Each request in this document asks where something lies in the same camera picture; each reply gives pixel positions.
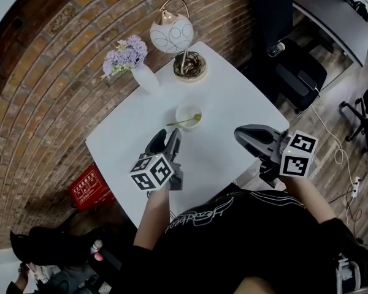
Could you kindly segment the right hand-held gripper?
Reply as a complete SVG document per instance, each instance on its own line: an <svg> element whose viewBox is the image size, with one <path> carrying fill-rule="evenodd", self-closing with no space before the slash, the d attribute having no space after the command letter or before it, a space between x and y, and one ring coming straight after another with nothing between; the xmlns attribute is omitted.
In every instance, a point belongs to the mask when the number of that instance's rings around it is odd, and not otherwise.
<svg viewBox="0 0 368 294"><path fill-rule="evenodd" d="M281 133L263 124L237 127L234 137L252 156L262 159L259 177L270 186L281 176L308 176L318 145L316 137L302 131Z"/></svg>

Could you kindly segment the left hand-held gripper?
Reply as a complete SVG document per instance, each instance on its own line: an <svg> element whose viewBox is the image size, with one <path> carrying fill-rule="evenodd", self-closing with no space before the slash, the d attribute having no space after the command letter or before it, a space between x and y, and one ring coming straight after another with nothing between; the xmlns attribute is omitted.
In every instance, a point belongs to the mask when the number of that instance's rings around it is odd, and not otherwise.
<svg viewBox="0 0 368 294"><path fill-rule="evenodd" d="M166 129L161 129L129 171L129 177L141 191L160 190L167 183L170 190L183 189L183 171L181 165L175 162L182 133L180 129L174 129L165 145L166 135Z"/></svg>

